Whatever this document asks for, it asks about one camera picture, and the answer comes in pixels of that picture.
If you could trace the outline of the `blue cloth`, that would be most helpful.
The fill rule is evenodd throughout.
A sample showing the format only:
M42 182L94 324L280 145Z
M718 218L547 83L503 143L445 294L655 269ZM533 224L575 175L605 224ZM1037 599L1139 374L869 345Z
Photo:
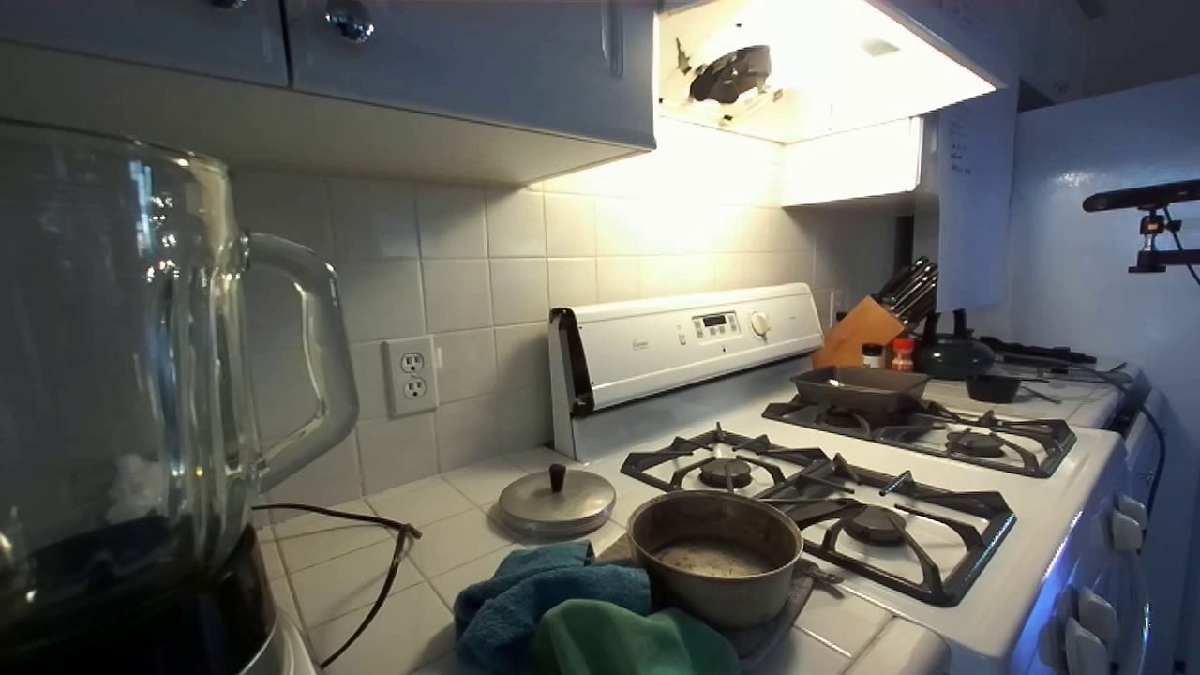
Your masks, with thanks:
M519 675L539 620L568 599L600 599L633 614L652 607L648 575L600 563L584 540L522 548L488 580L458 594L458 659L488 675Z

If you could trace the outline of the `glass blender jar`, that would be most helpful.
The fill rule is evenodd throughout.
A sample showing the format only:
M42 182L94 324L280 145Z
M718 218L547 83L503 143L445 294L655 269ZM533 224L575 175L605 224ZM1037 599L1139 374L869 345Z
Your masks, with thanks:
M314 414L264 442L243 279L288 279ZM187 152L0 124L0 675L314 675L252 508L355 425L339 279Z

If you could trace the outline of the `white range hood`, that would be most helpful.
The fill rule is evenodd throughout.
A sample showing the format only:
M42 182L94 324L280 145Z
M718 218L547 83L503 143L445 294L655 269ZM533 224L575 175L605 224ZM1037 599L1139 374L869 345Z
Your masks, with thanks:
M920 0L663 0L662 108L780 152L783 208L910 195L925 117L995 94Z

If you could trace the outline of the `black burner grate near pan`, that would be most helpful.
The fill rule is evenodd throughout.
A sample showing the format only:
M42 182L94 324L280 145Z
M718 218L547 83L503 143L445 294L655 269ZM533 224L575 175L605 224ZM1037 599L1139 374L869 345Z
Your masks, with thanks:
M762 418L1037 480L1052 480L1075 448L1067 422L1022 422L995 409L953 414L925 392L910 418L887 425L812 404L800 392L788 402L768 402Z

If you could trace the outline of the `upper kitchen cabinet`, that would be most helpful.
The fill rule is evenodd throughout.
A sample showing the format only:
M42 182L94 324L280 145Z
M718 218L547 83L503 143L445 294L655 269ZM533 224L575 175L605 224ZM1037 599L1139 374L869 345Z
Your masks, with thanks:
M652 145L648 0L0 0L0 114L229 165L538 184Z

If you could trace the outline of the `green cloth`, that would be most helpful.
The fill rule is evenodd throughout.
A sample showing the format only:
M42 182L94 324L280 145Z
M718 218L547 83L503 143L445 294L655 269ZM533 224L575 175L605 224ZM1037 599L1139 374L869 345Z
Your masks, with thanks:
M744 659L725 633L684 613L568 599L538 628L533 675L744 675Z

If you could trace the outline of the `silver pot lid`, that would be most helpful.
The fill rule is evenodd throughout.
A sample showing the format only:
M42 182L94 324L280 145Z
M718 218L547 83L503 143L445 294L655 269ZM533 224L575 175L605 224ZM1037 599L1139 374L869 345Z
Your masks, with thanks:
M533 538L584 538L613 519L614 487L588 474L547 464L503 487L499 519Z

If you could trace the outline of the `small metal saucepan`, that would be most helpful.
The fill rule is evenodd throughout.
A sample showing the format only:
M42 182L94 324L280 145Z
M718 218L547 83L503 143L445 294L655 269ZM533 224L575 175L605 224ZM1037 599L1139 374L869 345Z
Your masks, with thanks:
M633 509L628 540L668 605L720 629L777 620L802 563L780 509L725 490L655 494Z

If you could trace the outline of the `wooden knife block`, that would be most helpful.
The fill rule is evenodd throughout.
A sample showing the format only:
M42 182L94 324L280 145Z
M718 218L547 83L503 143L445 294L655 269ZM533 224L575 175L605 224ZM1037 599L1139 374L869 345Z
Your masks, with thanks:
M813 352L818 369L857 369L868 345L890 345L910 333L939 304L939 265L915 258L894 273L873 295L864 295Z

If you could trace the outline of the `chrome cabinet knob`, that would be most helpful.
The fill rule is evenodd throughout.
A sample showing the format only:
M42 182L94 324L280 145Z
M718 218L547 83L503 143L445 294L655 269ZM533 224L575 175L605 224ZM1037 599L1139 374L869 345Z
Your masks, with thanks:
M324 22L353 47L372 40L379 29L363 0L328 0Z

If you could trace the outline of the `black burner grate near pot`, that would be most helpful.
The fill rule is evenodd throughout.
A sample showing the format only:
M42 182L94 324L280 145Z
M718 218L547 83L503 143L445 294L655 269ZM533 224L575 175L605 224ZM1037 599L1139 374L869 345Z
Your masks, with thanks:
M1017 527L998 490L949 490L910 468L882 474L725 427L633 450L623 474L662 490L727 490L777 508L812 555L935 607L957 607Z

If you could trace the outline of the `white wall outlet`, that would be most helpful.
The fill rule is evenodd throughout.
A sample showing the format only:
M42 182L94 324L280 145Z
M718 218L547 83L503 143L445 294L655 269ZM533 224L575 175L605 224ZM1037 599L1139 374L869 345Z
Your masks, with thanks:
M385 362L389 418L417 418L438 404L433 338L389 338L382 345L382 362Z

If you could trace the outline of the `black small pan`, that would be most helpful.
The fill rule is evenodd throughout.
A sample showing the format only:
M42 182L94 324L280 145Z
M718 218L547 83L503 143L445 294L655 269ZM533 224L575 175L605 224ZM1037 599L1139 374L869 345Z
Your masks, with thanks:
M1052 402L1052 404L1060 404L1060 399L1044 394L1037 384L1017 379L1017 374L979 373L968 379L968 399L973 402Z

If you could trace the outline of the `white gas stove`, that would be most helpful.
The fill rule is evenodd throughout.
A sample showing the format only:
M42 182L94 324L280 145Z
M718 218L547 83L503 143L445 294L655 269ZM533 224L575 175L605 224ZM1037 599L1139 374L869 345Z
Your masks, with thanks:
M1150 595L1145 580L1145 463L1115 427L1124 384L1070 369L1024 369L1052 402L973 402L953 379L925 379L925 399L953 414L1067 422L1075 448L1052 480L945 463L818 427L767 422L797 379L818 373L820 319L800 280L558 309L547 319L554 450L623 464L674 437L714 427L818 448L857 464L899 474L949 490L998 490L1017 527L957 607L935 607L818 555L842 607L864 605L904 633L924 633L925 664L953 675L1145 675Z

